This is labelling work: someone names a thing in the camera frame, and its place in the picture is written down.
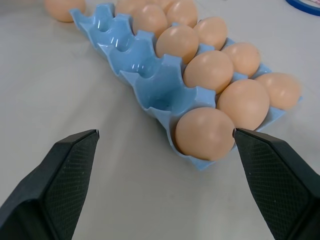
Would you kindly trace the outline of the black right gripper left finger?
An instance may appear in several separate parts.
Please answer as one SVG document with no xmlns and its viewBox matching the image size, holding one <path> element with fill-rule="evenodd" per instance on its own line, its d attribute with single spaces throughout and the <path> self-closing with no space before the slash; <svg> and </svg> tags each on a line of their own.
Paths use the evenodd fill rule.
<svg viewBox="0 0 320 240">
<path fill-rule="evenodd" d="M 91 178 L 97 129 L 56 142 L 0 208 L 2 240 L 70 240 Z"/>
</svg>

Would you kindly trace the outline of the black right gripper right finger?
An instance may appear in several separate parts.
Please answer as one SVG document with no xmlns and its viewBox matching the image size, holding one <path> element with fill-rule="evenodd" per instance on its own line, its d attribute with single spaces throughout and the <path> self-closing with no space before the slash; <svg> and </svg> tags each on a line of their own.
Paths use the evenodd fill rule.
<svg viewBox="0 0 320 240">
<path fill-rule="evenodd" d="M 276 240 L 320 238 L 320 176 L 284 140 L 236 128 L 250 192 Z"/>
</svg>

